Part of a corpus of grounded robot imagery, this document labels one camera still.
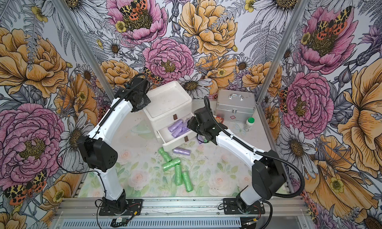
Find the purple roll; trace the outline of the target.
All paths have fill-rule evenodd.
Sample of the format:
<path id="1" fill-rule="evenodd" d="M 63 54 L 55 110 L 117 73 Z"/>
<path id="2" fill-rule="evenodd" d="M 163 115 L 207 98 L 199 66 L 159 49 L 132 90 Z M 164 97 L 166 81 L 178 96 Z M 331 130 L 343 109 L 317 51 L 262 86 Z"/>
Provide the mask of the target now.
<path id="1" fill-rule="evenodd" d="M 196 139 L 199 142 L 199 144 L 205 143 L 205 141 L 199 135 L 196 136 Z"/>
<path id="2" fill-rule="evenodd" d="M 180 127 L 182 124 L 183 124 L 183 120 L 182 119 L 179 119 L 177 120 L 175 123 L 173 123 L 172 125 L 170 125 L 168 127 L 168 130 L 169 132 L 174 132 L 178 127 Z"/>

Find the purple roll diagonal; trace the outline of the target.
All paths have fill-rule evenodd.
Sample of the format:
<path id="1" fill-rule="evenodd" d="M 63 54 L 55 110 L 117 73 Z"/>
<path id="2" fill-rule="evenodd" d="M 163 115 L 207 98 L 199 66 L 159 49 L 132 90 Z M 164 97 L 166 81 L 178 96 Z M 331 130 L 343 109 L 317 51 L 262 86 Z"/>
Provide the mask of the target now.
<path id="1" fill-rule="evenodd" d="M 181 136 L 181 127 L 182 126 L 178 127 L 174 132 L 172 132 L 173 138 L 177 138 L 177 137 Z"/>

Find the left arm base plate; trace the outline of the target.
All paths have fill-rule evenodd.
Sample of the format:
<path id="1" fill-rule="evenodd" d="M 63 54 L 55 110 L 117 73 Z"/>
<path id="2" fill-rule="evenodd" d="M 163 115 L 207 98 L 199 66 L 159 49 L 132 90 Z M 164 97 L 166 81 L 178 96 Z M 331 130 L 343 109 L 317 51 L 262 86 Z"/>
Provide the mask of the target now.
<path id="1" fill-rule="evenodd" d="M 102 198 L 100 216 L 136 216 L 141 214 L 142 199 L 121 199 L 111 201 Z"/>

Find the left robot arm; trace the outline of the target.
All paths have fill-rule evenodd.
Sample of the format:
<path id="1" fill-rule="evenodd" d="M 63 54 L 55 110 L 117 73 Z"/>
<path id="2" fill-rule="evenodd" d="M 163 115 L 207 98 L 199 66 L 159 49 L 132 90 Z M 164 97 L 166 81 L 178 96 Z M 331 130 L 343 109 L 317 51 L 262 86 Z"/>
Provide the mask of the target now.
<path id="1" fill-rule="evenodd" d="M 97 173 L 104 189 L 99 214 L 101 216 L 122 215 L 127 212 L 128 202 L 119 183 L 115 164 L 118 153 L 111 147 L 112 139 L 124 118 L 145 108 L 151 101 L 147 96 L 147 75 L 136 75 L 125 88 L 119 89 L 110 109 L 87 135 L 77 139 L 83 161 L 91 171 Z"/>

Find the purple roll top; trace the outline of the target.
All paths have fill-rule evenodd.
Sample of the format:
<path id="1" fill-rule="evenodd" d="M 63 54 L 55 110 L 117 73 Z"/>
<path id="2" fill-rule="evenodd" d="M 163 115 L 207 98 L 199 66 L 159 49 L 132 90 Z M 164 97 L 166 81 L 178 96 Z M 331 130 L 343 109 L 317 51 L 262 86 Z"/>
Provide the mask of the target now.
<path id="1" fill-rule="evenodd" d="M 205 141 L 199 135 L 196 136 L 196 139 L 199 142 L 199 144 L 205 143 Z"/>

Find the purple roll vertical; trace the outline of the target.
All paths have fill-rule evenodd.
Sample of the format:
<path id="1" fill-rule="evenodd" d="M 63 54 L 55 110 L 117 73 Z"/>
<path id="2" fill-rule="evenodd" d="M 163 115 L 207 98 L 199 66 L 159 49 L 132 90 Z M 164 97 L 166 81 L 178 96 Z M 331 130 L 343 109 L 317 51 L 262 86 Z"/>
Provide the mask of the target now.
<path id="1" fill-rule="evenodd" d="M 189 122 L 190 118 L 187 118 L 185 120 L 185 122 L 182 124 L 182 127 L 181 127 L 181 135 L 187 133 L 190 131 L 190 129 L 188 128 L 188 122 Z"/>

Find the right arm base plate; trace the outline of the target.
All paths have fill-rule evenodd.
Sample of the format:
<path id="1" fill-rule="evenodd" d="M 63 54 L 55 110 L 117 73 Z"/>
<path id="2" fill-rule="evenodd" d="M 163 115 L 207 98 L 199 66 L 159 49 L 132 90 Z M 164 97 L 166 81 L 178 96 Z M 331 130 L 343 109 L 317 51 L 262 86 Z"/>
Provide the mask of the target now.
<path id="1" fill-rule="evenodd" d="M 265 214 L 260 195 L 252 186 L 244 188 L 235 198 L 224 198 L 218 206 L 226 215 L 262 215 Z"/>

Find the white plastic drawer unit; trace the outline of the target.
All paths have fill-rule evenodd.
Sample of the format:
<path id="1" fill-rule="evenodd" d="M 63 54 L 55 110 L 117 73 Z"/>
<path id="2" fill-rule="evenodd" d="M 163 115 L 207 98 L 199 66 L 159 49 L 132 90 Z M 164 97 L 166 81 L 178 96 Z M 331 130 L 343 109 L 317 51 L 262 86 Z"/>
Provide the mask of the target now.
<path id="1" fill-rule="evenodd" d="M 168 130 L 176 122 L 187 122 L 193 116 L 192 98 L 177 81 L 150 90 L 150 103 L 143 109 L 159 143 L 165 151 L 172 150 L 196 137 L 192 130 L 173 137 Z"/>

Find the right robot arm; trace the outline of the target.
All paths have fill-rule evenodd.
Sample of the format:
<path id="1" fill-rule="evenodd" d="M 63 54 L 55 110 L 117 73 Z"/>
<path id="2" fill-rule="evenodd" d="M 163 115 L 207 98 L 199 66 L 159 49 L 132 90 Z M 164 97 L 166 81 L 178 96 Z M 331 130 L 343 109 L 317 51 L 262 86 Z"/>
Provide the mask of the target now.
<path id="1" fill-rule="evenodd" d="M 285 171 L 276 152 L 263 151 L 237 137 L 213 118 L 208 107 L 194 112 L 188 121 L 188 128 L 207 141 L 227 149 L 251 169 L 251 184 L 236 196 L 236 204 L 241 212 L 246 212 L 256 202 L 271 199 L 285 184 Z"/>

